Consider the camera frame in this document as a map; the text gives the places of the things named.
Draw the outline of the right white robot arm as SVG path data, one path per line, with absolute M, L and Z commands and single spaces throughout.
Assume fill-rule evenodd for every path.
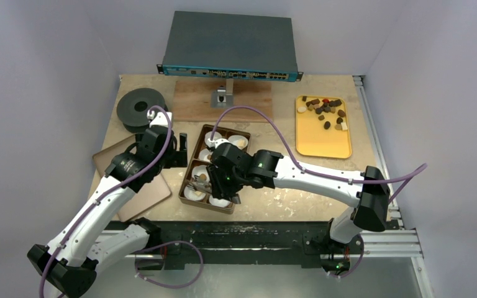
M 362 231 L 386 229 L 390 189 L 379 182 L 383 175 L 375 167 L 364 172 L 341 171 L 298 163 L 290 156 L 270 150 L 249 155 L 231 143 L 216 146 L 207 166 L 211 194 L 234 204 L 239 191 L 254 189 L 294 189 L 329 197 L 347 206 L 329 222 L 325 247 L 338 253 Z

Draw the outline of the brown box lid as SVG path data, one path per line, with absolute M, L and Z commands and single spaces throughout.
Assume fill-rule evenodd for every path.
M 96 171 L 104 176 L 105 169 L 116 155 L 122 153 L 129 145 L 135 142 L 135 135 L 131 135 L 114 145 L 107 147 L 92 156 Z M 127 202 L 113 216 L 113 220 L 126 222 L 143 216 L 143 213 L 171 196 L 171 189 L 164 177 L 159 174 L 153 181 L 144 185 L 141 190 Z

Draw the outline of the metal tweezers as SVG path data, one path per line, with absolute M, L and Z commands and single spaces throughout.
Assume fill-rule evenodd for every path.
M 212 194 L 211 183 L 209 181 L 203 180 L 198 175 L 195 175 L 191 181 L 191 187 L 196 191 L 200 191 L 208 195 Z

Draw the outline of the brown chocolate box tray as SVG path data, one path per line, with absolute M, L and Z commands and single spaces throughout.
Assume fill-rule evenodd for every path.
M 215 211 L 215 212 L 220 212 L 220 213 L 223 213 L 223 214 L 233 214 L 234 213 L 234 209 L 235 209 L 235 205 L 233 203 L 231 203 L 230 205 L 228 205 L 226 208 L 220 208 L 220 207 L 216 207 L 216 206 L 213 206 L 213 205 L 210 205 L 210 203 L 208 202 L 208 198 L 209 196 L 211 196 L 212 194 L 208 195 L 206 194 L 206 197 L 202 200 L 202 201 L 190 201 L 190 200 L 187 200 L 184 196 L 183 196 L 183 191 L 184 191 L 184 188 L 186 186 L 191 186 L 191 181 L 193 180 L 192 177 L 191 177 L 191 171 L 192 169 L 195 167 L 195 166 L 199 166 L 199 165 L 206 165 L 208 166 L 210 164 L 210 162 L 206 162 L 206 161 L 201 161 L 198 159 L 198 154 L 199 152 L 202 150 L 202 149 L 205 149 L 207 148 L 206 147 L 206 144 L 204 143 L 204 135 L 208 132 L 208 131 L 212 131 L 212 129 L 214 128 L 213 125 L 209 125 L 209 124 L 204 124 L 202 126 L 202 129 L 198 135 L 198 139 L 197 139 L 197 142 L 194 146 L 194 151 L 193 151 L 193 154 L 191 155 L 191 159 L 189 161 L 189 164 L 188 164 L 188 167 L 186 169 L 186 173 L 184 175 L 184 179 L 183 179 L 183 183 L 181 185 L 181 188 L 180 188 L 180 191 L 179 191 L 179 194 L 178 194 L 178 197 L 180 199 L 180 201 L 184 204 L 187 204 L 187 205 L 191 205 L 191 206 L 195 206 L 195 207 L 199 207 L 199 208 L 202 208 L 202 209 L 207 209 L 207 210 L 211 210 L 211 211 Z M 248 141 L 250 141 L 251 139 L 251 135 L 249 133 L 246 133 L 246 132 L 242 132 L 242 131 L 239 131 L 239 130 L 234 130 L 234 129 L 228 129 L 228 128 L 224 128 L 224 127 L 218 127 L 216 128 L 216 131 L 215 132 L 219 132 L 221 135 L 222 135 L 222 138 L 226 138 L 228 139 L 231 135 L 243 135 L 245 137 L 248 138 Z

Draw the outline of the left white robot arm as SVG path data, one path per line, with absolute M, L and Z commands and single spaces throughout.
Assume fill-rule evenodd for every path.
M 126 254 L 156 252 L 161 229 L 137 219 L 110 240 L 96 243 L 116 213 L 163 169 L 185 168 L 187 134 L 175 136 L 167 126 L 153 125 L 113 157 L 100 183 L 71 222 L 48 244 L 34 245 L 27 257 L 41 276 L 39 296 L 49 282 L 61 295 L 81 297 L 99 273 Z

